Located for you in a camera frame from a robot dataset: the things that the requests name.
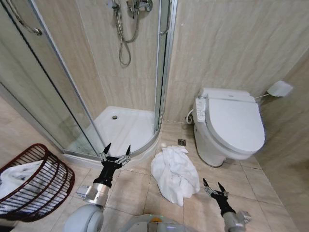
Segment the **shower faucet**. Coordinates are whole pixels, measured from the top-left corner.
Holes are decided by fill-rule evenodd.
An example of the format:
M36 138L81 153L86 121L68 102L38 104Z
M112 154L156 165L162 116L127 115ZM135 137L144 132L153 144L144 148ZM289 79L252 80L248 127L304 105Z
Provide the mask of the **shower faucet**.
M152 0L128 0L126 1L128 9L133 13L133 18L139 11L151 11L153 8Z

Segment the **toilet water supply hose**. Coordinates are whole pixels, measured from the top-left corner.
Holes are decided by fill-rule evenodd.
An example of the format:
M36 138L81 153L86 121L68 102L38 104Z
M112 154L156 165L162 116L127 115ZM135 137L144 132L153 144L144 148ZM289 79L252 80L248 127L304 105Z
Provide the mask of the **toilet water supply hose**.
M193 112L193 109L189 111L189 113L187 114L187 117L185 118L185 121L187 122L187 124L192 124L193 122L193 118L190 118L189 120L189 116L192 112Z

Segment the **floor drain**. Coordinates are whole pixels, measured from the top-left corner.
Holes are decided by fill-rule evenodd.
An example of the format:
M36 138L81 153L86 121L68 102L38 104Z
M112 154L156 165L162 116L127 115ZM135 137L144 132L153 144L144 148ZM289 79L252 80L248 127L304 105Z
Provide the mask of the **floor drain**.
M185 139L178 139L178 145L185 146Z

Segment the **floor tile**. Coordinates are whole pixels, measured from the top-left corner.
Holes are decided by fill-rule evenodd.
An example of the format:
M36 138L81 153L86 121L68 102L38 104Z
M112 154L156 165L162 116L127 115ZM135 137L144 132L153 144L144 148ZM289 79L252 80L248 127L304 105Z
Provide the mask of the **floor tile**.
M236 211L247 211L252 220L246 225L246 232L271 232L267 219L258 201L242 197L229 196L228 203Z
M243 167L258 201L282 205L264 172L259 169Z
M40 220L34 222L18 222L12 232L50 232L71 199L71 196L67 197L60 207Z
M247 232L271 232L258 201L229 196L228 202L236 212L239 210L248 211L253 217L253 220L247 225ZM185 199L184 223L200 232L222 232L225 227L217 202L209 197L204 190Z
M151 161L153 161L154 157L155 155L152 155L148 157L146 160L144 160L143 162L135 165L134 167L131 167L125 170L129 170L129 171L133 171L133 172L137 172L137 173L141 173L145 175L150 175Z
M263 202L260 202L260 205L272 232L298 232L298 229L283 206Z
M91 186L93 184L93 181L100 175L101 171L102 171L101 169L91 169L90 172L87 174L87 176L85 177L85 179L82 181L82 183L79 186L81 185ZM118 179L119 174L120 174L120 170L116 170L114 175L112 176L112 187L108 192L108 198L112 194L113 188L115 186L115 183Z
M161 137L159 140L158 148L167 146L177 146L178 139L182 135L180 123L163 121L161 128Z
M234 160L234 159L230 159L230 158L227 158L224 162L230 163L230 164L235 164L235 165L240 165L239 160Z
M221 167L212 168L200 158L189 157L197 169L201 186L205 178L213 189L218 189L220 182L230 194L256 200L251 185L240 165L223 163Z
M62 232L63 226L69 216L77 210L79 207L88 204L87 202L84 202L80 198L72 197L71 200L67 203L65 206L65 210L60 215L59 219L55 223L54 227L52 228L51 232Z
M107 206L132 215L143 213L150 176L121 171Z
M240 160L240 164L250 168L261 169L261 166L254 155L250 156L248 159Z
M199 232L224 231L224 221L220 215L217 202L209 197L204 190L184 199L184 223Z
M104 221L101 232L116 232L133 217L133 215L106 207L104 209Z
M76 190L79 188L81 183L84 181L87 174L90 172L90 168L82 168L79 166L71 165L70 163L67 164L75 173L75 182L74 186L71 190L70 196L74 196L76 193Z
M153 177L150 179L144 214L163 215L183 224L183 207L166 200Z
M0 226L14 228L17 225L18 221L9 221L3 218L0 218Z

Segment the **beige wall tile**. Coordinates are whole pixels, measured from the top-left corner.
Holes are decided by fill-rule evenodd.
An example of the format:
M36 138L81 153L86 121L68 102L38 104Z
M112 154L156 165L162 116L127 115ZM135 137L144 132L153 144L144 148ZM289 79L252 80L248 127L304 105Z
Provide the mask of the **beige wall tile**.
M37 0L36 3L95 119L106 108L107 102L75 0Z
M308 7L307 1L179 1L165 119L184 122L201 87L259 96L283 79L309 47Z
M126 68L118 60L120 41L113 10L104 1L76 2L108 105L153 111L159 1L154 1L151 12L140 13L138 36L128 44L132 60ZM121 5L124 32L129 39L136 22L127 14L126 1L122 0ZM123 55L127 60L125 48Z
M285 81L294 86L284 98L266 98L262 116L267 140L256 154L263 171L301 232L308 230L309 213L309 52Z

